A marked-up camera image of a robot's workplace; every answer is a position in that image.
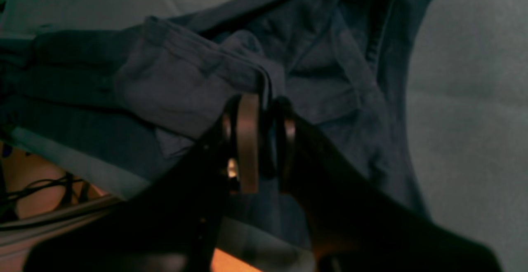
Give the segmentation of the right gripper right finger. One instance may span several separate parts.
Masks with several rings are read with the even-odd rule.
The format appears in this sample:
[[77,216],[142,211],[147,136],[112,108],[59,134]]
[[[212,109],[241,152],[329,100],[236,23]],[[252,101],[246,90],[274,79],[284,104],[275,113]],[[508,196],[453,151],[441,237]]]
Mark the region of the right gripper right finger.
[[315,126],[275,100],[280,186],[305,212],[318,272],[500,272],[489,248],[375,189]]

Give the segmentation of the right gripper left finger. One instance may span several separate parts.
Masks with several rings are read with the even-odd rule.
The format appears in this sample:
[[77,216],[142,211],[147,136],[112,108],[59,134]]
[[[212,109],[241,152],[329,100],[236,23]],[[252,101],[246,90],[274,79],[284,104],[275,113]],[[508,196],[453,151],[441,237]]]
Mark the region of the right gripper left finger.
[[102,218],[35,246],[25,272],[208,272],[232,192],[258,192],[259,97],[230,99],[160,180]]

